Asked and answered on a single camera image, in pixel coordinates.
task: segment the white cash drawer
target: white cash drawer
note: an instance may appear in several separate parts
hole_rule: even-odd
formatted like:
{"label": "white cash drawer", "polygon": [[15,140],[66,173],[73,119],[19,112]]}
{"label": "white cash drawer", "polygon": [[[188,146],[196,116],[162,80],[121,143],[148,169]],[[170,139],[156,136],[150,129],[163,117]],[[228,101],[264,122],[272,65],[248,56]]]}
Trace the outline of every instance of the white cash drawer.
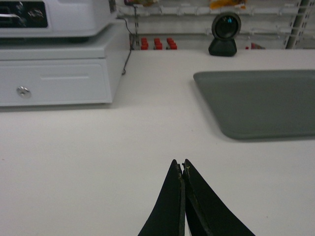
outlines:
{"label": "white cash drawer", "polygon": [[123,21],[83,43],[0,45],[0,106],[111,103],[128,52]]}
{"label": "white cash drawer", "polygon": [[1,105],[112,102],[109,81],[105,79],[108,75],[103,70],[106,63],[80,64],[67,60],[59,65],[45,63],[0,66]]}

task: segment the merchandise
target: merchandise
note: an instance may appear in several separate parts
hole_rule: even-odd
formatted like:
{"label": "merchandise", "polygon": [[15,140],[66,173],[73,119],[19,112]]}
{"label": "merchandise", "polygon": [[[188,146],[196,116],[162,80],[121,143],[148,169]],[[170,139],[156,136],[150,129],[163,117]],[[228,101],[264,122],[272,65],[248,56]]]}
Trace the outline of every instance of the merchandise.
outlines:
{"label": "merchandise", "polygon": [[259,44],[251,43],[251,49],[266,49],[266,48]]}
{"label": "merchandise", "polygon": [[224,6],[240,6],[245,9],[247,0],[210,0],[210,8],[217,9]]}

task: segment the cash drawer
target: cash drawer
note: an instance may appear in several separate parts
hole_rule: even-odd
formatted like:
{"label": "cash drawer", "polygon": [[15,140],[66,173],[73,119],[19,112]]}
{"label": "cash drawer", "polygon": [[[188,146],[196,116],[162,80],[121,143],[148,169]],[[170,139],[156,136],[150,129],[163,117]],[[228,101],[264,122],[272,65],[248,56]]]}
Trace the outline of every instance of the cash drawer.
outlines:
{"label": "cash drawer", "polygon": [[105,59],[17,63],[0,65],[1,106],[112,102]]}

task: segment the display rack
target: display rack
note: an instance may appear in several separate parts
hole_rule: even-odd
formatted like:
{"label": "display rack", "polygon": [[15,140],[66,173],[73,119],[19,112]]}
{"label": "display rack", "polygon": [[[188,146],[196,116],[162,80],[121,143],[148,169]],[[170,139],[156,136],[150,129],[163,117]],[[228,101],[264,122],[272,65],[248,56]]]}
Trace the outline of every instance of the display rack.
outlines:
{"label": "display rack", "polygon": [[253,42],[270,49],[302,48],[302,42],[315,47],[313,18],[315,0],[248,0],[246,8],[210,9],[207,0],[160,0],[150,7],[118,6],[119,15],[129,19],[139,37],[177,38],[179,49],[204,47],[212,40],[211,24],[222,12],[235,12],[242,20],[236,43],[248,48]]}

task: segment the red item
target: red item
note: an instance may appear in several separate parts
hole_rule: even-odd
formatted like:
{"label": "red item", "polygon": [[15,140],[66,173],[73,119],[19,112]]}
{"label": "red item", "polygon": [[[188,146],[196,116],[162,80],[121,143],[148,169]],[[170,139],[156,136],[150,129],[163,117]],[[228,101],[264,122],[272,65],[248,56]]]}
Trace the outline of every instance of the red item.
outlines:
{"label": "red item", "polygon": [[174,43],[174,40],[173,40],[172,38],[167,38],[167,39],[166,39],[166,42],[167,42],[168,44],[171,44],[171,43]]}
{"label": "red item", "polygon": [[162,50],[163,49],[163,45],[161,43],[157,43],[155,46],[156,50]]}
{"label": "red item", "polygon": [[177,49],[176,43],[171,43],[171,44],[169,45],[169,48],[172,49],[172,50],[176,50],[176,49]]}
{"label": "red item", "polygon": [[160,41],[159,38],[155,38],[155,39],[154,39],[154,44],[157,44],[157,43],[161,43],[161,41]]}
{"label": "red item", "polygon": [[148,50],[149,49],[149,45],[141,45],[141,50]]}

